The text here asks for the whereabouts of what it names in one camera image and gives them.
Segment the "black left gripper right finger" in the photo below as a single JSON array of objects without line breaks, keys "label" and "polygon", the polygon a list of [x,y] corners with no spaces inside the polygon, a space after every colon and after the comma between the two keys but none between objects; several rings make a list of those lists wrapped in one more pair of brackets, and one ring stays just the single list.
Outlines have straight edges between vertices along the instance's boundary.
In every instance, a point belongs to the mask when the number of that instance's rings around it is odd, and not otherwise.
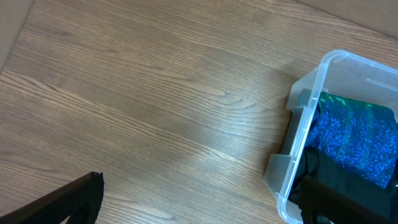
[{"label": "black left gripper right finger", "polygon": [[304,223],[318,223],[319,215],[336,224],[392,222],[309,177],[303,179],[298,199]]}]

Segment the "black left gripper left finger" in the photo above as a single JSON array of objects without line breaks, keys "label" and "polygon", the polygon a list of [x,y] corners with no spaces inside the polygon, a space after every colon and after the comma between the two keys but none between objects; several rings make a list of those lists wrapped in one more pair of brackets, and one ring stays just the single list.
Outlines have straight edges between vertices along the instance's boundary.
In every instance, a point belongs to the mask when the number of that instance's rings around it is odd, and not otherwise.
[{"label": "black left gripper left finger", "polygon": [[103,173],[90,172],[1,217],[1,223],[95,223],[104,197]]}]

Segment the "small black cloth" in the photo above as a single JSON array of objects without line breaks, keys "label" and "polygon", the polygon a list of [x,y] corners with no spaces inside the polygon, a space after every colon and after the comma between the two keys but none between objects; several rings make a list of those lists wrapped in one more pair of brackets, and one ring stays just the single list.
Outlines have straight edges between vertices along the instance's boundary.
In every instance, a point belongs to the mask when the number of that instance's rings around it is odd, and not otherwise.
[{"label": "small black cloth", "polygon": [[394,168],[386,188],[342,168],[326,154],[313,147],[304,149],[289,194],[289,200],[299,202],[302,179],[309,176],[370,211],[397,222],[397,168]]}]

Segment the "blue green sequin garment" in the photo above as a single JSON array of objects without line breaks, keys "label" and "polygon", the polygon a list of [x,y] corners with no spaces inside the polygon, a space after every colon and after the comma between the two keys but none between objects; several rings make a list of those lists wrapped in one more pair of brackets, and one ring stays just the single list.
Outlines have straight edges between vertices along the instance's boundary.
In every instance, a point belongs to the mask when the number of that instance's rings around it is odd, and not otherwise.
[{"label": "blue green sequin garment", "polygon": [[397,121],[388,107],[321,92],[305,146],[385,189],[397,161]]}]

